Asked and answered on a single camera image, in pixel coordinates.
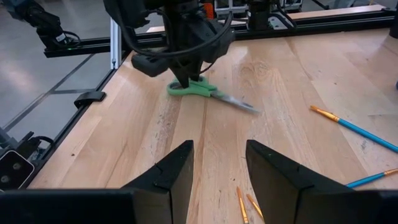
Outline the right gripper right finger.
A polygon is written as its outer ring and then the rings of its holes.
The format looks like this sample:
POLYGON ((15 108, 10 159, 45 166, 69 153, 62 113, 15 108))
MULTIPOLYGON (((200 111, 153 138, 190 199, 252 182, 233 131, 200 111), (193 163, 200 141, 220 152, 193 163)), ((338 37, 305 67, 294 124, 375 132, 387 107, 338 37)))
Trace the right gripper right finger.
POLYGON ((355 191, 255 140, 246 162, 266 224, 382 224, 377 191, 355 191))

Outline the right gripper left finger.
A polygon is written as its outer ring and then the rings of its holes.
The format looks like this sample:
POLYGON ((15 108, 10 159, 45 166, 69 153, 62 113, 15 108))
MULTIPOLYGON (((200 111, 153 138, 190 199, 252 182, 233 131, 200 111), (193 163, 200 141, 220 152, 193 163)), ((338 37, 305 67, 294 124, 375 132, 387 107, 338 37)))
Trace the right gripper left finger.
POLYGON ((134 224, 186 224, 194 142, 186 140, 123 187, 133 191, 134 224))

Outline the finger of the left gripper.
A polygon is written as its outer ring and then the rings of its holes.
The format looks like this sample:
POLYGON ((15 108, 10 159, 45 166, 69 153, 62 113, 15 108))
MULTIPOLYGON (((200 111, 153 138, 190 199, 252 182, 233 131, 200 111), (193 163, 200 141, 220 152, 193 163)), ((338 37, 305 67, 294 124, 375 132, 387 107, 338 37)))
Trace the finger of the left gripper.
POLYGON ((202 60, 193 60, 190 64, 190 79, 193 81, 199 81, 201 74, 202 60))
POLYGON ((183 88, 189 87, 189 65, 190 62, 188 60, 183 60, 182 62, 179 60, 170 61, 170 69, 183 88))

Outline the green scissors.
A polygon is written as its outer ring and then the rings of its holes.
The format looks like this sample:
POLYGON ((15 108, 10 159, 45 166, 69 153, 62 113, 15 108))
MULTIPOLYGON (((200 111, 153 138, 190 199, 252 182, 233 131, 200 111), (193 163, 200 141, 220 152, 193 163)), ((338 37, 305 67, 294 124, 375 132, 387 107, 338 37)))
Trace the green scissors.
POLYGON ((217 86, 210 84, 203 76, 200 76, 199 81, 189 80, 189 86, 187 88, 183 88, 179 81, 174 79, 167 85, 167 93, 173 96, 199 95, 209 98, 213 97, 246 111, 251 111, 253 113, 259 112, 252 105, 219 90, 217 86))

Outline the black table edge clip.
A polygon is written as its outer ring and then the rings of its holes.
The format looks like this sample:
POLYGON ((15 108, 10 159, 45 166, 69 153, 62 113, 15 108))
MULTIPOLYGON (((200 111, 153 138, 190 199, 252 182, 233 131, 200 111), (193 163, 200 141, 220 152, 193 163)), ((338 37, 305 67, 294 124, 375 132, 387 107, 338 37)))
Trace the black table edge clip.
POLYGON ((77 109, 82 106, 88 106, 93 102, 101 102, 105 99, 106 93, 103 91, 88 91, 82 93, 75 101, 74 105, 77 109))

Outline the black plant pot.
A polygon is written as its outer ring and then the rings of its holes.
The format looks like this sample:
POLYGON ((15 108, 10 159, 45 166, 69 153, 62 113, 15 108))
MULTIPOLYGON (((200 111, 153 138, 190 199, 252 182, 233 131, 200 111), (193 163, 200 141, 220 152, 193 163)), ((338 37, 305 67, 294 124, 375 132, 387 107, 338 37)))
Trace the black plant pot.
POLYGON ((398 18, 393 22, 389 35, 395 39, 398 39, 398 18))

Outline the silver aluminium post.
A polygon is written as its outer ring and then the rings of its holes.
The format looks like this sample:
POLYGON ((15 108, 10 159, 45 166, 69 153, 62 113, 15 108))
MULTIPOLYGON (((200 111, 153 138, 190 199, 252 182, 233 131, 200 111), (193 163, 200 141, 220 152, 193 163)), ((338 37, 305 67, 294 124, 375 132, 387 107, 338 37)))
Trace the silver aluminium post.
POLYGON ((118 69, 121 64, 121 30, 116 21, 110 20, 110 59, 111 69, 118 69))

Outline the black aluminium rig frame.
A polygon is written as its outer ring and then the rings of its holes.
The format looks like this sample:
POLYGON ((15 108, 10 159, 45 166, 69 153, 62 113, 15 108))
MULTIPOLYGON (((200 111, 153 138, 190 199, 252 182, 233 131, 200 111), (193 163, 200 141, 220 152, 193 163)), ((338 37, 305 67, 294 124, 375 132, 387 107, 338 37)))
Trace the black aluminium rig frame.
POLYGON ((295 30, 236 26, 210 83, 258 113, 198 95, 170 96, 172 74, 140 74, 125 61, 106 97, 56 142, 30 187, 119 187, 184 140, 195 144, 195 190, 249 187, 243 146, 256 139, 335 180, 398 166, 398 153, 313 112, 330 111, 398 143, 398 39, 394 11, 365 6, 294 15, 295 30))

